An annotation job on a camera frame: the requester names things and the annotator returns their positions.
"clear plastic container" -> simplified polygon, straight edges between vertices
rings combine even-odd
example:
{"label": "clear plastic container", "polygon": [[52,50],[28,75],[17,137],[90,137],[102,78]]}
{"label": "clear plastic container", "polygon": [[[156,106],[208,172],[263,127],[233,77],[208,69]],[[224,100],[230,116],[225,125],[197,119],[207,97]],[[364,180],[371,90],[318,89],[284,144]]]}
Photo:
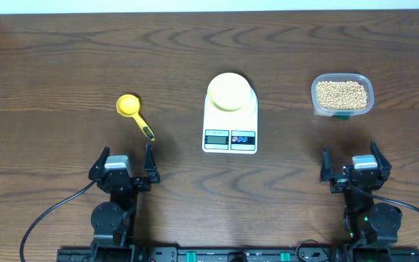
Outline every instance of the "clear plastic container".
{"label": "clear plastic container", "polygon": [[[333,82],[344,82],[354,81],[364,87],[367,92],[367,107],[363,109],[353,110],[340,110],[340,109],[328,109],[322,107],[318,102],[318,96],[316,95],[316,85],[321,81],[333,81]],[[318,76],[311,84],[311,98],[313,98],[314,114],[318,116],[356,116],[365,114],[371,110],[375,103],[375,96],[372,92],[372,85],[370,80],[360,74],[324,74]]]}

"scale button panel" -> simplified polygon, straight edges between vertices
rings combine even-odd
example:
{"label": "scale button panel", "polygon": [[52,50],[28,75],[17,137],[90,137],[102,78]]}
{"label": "scale button panel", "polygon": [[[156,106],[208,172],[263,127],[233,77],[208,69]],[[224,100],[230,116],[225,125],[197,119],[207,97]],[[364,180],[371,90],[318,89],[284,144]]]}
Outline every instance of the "scale button panel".
{"label": "scale button panel", "polygon": [[254,151],[255,132],[253,131],[232,131],[231,150]]}
{"label": "scale button panel", "polygon": [[229,150],[229,130],[205,130],[204,148]]}

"kitchen scale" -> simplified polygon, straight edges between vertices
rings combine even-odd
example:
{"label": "kitchen scale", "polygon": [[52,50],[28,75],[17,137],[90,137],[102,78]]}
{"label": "kitchen scale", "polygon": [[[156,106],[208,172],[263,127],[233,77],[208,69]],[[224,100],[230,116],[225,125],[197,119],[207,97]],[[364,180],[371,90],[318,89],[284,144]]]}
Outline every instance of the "kitchen scale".
{"label": "kitchen scale", "polygon": [[208,153],[256,153],[258,99],[243,76],[225,73],[209,83],[201,148]]}

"white wall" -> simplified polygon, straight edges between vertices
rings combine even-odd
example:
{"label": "white wall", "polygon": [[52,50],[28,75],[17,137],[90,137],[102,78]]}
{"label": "white wall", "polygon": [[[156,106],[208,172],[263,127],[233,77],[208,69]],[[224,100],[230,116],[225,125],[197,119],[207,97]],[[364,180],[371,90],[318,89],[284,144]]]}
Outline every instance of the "white wall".
{"label": "white wall", "polygon": [[419,9],[419,0],[0,0],[0,14]]}

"yellow measuring spoon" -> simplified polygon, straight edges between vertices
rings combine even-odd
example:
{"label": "yellow measuring spoon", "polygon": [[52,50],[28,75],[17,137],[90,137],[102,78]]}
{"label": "yellow measuring spoon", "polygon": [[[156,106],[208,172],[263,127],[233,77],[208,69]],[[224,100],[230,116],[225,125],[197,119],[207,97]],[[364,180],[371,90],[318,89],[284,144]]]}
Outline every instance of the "yellow measuring spoon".
{"label": "yellow measuring spoon", "polygon": [[151,128],[146,124],[145,120],[138,114],[140,109],[140,101],[134,95],[122,95],[116,104],[117,112],[125,117],[133,117],[137,122],[138,126],[142,130],[143,134],[154,141],[154,134]]}

